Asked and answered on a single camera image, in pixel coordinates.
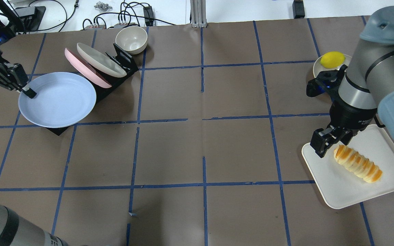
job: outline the bread roll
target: bread roll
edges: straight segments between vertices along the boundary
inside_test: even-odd
[[[345,145],[339,145],[334,150],[334,158],[338,164],[344,166],[367,183],[378,181],[383,171],[368,158]]]

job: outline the dish rack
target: dish rack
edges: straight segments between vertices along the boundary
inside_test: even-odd
[[[105,78],[105,80],[111,84],[110,88],[103,88],[103,87],[100,87],[100,86],[92,83],[88,79],[88,81],[91,82],[91,84],[94,86],[95,93],[97,94],[97,101],[95,102],[95,104],[97,104],[99,101],[101,101],[105,97],[107,97],[118,86],[120,86],[122,83],[124,83],[124,81],[126,79],[130,78],[136,71],[139,70],[138,66],[136,65],[135,60],[133,59],[133,57],[129,53],[127,53],[122,48],[120,48],[116,43],[114,43],[114,48],[116,51],[116,56],[111,56],[107,52],[106,52],[106,55],[112,61],[116,62],[120,67],[122,67],[125,70],[125,72],[127,73],[127,75],[122,78],[116,78],[114,76],[110,76],[106,73],[103,73],[102,71],[100,71],[94,67],[95,71],[97,71],[97,73],[99,73],[101,76],[103,76],[103,78]],[[58,136],[60,136],[68,128],[69,128],[69,126],[61,127],[61,128],[48,128],[47,127],[48,130],[50,130],[52,133],[54,133]]]

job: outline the lemon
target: lemon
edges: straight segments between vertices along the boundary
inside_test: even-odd
[[[343,64],[344,62],[344,55],[338,51],[331,51],[322,56],[320,60],[320,64],[325,68],[333,68],[338,67],[339,65]]]

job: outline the table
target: table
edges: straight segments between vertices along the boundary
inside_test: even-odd
[[[0,88],[0,203],[71,245],[394,245],[394,193],[331,209],[300,153],[329,123],[329,98],[305,95],[313,62],[352,55],[365,21],[149,27],[140,70],[60,137]],[[118,31],[1,49],[34,79],[76,72],[77,42],[112,53]]]

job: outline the white tray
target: white tray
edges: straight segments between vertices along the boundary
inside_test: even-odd
[[[322,159],[309,143],[302,148],[306,165],[328,206],[341,209],[394,191],[394,143],[384,129],[369,125],[347,145],[383,171],[375,183],[365,182],[335,161],[333,151],[339,144],[333,145]]]

